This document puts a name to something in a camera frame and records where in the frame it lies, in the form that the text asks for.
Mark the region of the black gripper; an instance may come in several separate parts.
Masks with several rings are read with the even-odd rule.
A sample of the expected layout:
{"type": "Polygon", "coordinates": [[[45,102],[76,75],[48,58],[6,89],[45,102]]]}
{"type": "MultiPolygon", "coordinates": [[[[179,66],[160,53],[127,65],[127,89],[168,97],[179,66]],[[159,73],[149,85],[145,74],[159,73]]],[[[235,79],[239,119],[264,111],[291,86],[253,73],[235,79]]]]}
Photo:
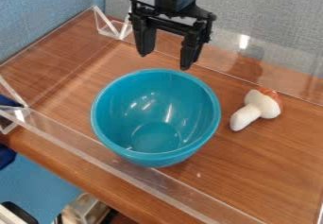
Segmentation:
{"type": "Polygon", "coordinates": [[[203,43],[211,41],[216,15],[192,2],[183,9],[163,8],[155,0],[129,0],[129,21],[136,49],[145,57],[155,49],[156,29],[184,36],[180,49],[180,69],[191,68],[196,62],[203,43]]]}

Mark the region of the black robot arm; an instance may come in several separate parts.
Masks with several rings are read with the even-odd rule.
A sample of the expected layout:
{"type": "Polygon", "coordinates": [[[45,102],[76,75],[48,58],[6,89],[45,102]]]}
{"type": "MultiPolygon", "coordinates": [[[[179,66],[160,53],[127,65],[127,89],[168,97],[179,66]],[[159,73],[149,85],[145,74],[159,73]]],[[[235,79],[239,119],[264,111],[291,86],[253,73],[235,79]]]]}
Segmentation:
{"type": "Polygon", "coordinates": [[[183,37],[180,69],[188,70],[197,61],[203,45],[211,41],[216,15],[196,5],[196,0],[129,0],[129,21],[141,57],[155,49],[156,30],[183,37]]]}

